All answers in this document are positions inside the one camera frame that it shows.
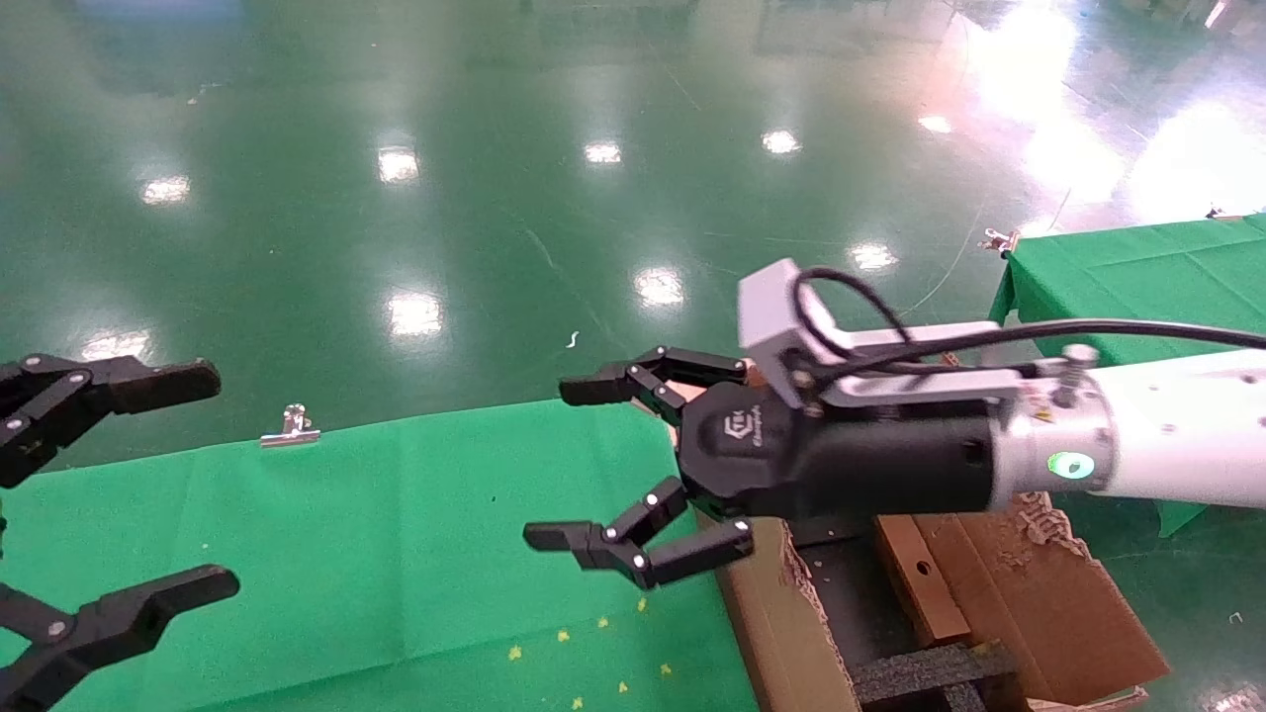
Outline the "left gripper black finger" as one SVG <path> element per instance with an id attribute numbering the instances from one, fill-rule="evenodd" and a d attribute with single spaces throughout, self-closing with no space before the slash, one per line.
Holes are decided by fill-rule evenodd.
<path id="1" fill-rule="evenodd" d="M 203 402 L 222 391 L 204 359 L 153 367 L 135 356 L 76 362 L 32 353 L 1 366 L 1 486 L 13 490 L 108 416 Z"/>
<path id="2" fill-rule="evenodd" d="M 239 590 L 234 571 L 199 565 L 113 590 L 68 613 L 4 584 L 1 626 L 28 646 L 3 666 L 1 707 L 49 711 L 100 668 L 153 652 L 175 617 Z"/>

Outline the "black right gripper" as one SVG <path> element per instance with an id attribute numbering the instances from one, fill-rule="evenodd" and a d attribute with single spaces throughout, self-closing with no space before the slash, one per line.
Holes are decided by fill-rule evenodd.
<path id="1" fill-rule="evenodd" d="M 648 549 L 690 508 L 689 494 L 714 516 L 785 521 L 984 512 L 994 504 L 986 402 L 827 405 L 822 416 L 806 416 L 775 391 L 737 385 L 747 375 L 741 359 L 657 346 L 584 378 L 560 379 L 566 405 L 637 402 L 679 424 L 684 483 L 665 478 L 611 523 L 528 522 L 525 546 L 568 552 L 584 571 L 617 571 L 652 590 L 755 552 L 755 524 L 746 518 Z M 705 391 L 687 402 L 672 383 Z"/>

